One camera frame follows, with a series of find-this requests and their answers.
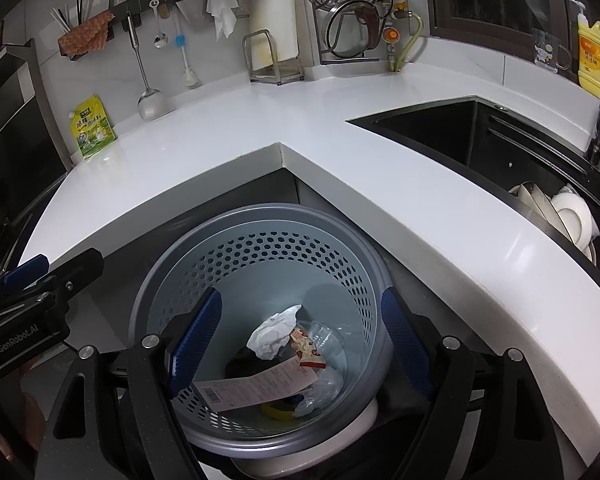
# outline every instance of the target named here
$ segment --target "crumpled tissue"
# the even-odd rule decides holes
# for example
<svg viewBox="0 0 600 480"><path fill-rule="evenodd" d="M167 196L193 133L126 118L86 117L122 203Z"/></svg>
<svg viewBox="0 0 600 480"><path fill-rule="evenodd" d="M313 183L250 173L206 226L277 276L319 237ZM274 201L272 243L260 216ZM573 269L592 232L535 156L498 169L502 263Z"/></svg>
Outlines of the crumpled tissue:
<svg viewBox="0 0 600 480"><path fill-rule="evenodd" d="M289 334L296 327L296 313L301 308L302 305L290 306L284 312L269 317L253 331L247 348L253 350L258 359L271 361L289 342Z"/></svg>
<svg viewBox="0 0 600 480"><path fill-rule="evenodd" d="M234 31L236 17L232 9L238 7L237 0L206 0L206 12L216 21L216 41L224 32L226 38Z"/></svg>

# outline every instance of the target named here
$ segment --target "white countertop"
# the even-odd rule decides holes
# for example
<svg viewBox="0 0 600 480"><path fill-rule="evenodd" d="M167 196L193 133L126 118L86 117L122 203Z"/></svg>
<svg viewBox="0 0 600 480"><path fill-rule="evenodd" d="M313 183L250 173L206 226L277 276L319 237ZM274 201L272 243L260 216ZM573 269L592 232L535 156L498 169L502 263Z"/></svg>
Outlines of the white countertop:
<svg viewBox="0 0 600 480"><path fill-rule="evenodd" d="M453 171L345 121L478 95L583 146L586 132L503 86L410 64L399 75L254 84L208 96L79 164L23 261L108 255L278 168L349 216L496 352L520 348L586 463L600 450L600 289L534 225Z"/></svg>

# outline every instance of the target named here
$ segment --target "receipt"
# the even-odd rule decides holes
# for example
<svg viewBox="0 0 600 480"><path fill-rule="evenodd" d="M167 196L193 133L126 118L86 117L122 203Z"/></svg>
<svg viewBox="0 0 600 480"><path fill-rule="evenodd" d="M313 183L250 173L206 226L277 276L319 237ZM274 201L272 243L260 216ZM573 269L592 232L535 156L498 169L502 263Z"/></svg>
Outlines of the receipt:
<svg viewBox="0 0 600 480"><path fill-rule="evenodd" d="M316 373L300 366L296 356L251 377L193 383L213 412L225 412L272 400L284 399L318 380Z"/></svg>

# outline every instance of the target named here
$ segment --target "window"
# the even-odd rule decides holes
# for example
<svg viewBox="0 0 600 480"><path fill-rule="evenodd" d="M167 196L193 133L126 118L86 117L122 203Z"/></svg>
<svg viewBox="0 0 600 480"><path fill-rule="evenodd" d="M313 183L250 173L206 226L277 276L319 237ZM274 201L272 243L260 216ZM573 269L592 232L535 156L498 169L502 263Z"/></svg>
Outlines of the window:
<svg viewBox="0 0 600 480"><path fill-rule="evenodd" d="M429 4L434 36L533 60L532 29L540 28L571 49L566 0L429 0Z"/></svg>

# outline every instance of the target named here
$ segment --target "plastic bag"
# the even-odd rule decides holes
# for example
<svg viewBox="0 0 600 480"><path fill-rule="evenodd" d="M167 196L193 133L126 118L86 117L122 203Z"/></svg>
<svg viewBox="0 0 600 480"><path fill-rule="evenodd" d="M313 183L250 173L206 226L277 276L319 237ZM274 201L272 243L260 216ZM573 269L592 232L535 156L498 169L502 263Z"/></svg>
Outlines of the plastic bag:
<svg viewBox="0 0 600 480"><path fill-rule="evenodd" d="M344 381L339 371L331 366L317 370L318 380L300 394L304 399L296 406L294 417L309 415L313 410L326 408L338 396Z"/></svg>
<svg viewBox="0 0 600 480"><path fill-rule="evenodd" d="M327 364L339 371L341 375L346 375L347 356L340 337L331 328L318 321L312 321L306 333Z"/></svg>

